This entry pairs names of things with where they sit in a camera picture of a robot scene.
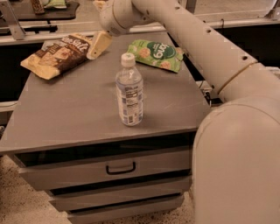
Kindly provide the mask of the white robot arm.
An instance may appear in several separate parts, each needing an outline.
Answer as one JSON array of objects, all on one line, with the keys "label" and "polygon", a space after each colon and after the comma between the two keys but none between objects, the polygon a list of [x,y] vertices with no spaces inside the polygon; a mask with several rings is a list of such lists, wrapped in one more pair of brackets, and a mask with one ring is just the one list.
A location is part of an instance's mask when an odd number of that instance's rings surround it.
[{"label": "white robot arm", "polygon": [[280,79],[178,0],[94,0],[103,30],[159,22],[222,104],[192,151],[196,224],[280,224]]}]

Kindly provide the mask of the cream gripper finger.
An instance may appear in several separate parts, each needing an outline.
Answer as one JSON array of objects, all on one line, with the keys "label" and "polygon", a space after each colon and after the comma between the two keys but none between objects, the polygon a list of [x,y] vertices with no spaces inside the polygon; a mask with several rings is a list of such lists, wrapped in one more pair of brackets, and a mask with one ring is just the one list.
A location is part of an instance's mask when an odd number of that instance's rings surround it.
[{"label": "cream gripper finger", "polygon": [[97,59],[112,43],[112,36],[106,31],[98,31],[92,39],[91,46],[87,51],[89,60]]}]

